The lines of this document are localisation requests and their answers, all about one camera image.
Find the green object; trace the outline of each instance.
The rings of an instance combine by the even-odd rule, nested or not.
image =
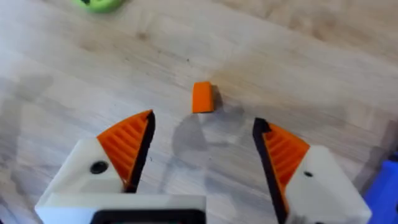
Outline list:
[[[78,5],[93,12],[110,12],[121,5],[123,0],[74,0]]]

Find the green ball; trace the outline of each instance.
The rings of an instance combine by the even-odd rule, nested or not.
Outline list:
[[[110,12],[121,5],[123,0],[74,0],[78,5],[93,12]]]

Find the black screw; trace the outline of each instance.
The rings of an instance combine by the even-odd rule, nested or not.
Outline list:
[[[313,177],[312,173],[308,171],[304,171],[304,175],[306,175],[307,177]]]
[[[108,163],[105,161],[96,161],[91,165],[90,172],[92,174],[101,174],[108,169]]]

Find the blue object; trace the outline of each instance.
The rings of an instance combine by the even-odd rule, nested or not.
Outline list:
[[[364,199],[372,210],[368,224],[398,223],[398,152],[382,163]]]

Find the orange cube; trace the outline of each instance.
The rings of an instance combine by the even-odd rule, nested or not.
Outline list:
[[[193,84],[192,113],[208,113],[214,111],[213,93],[210,82]]]

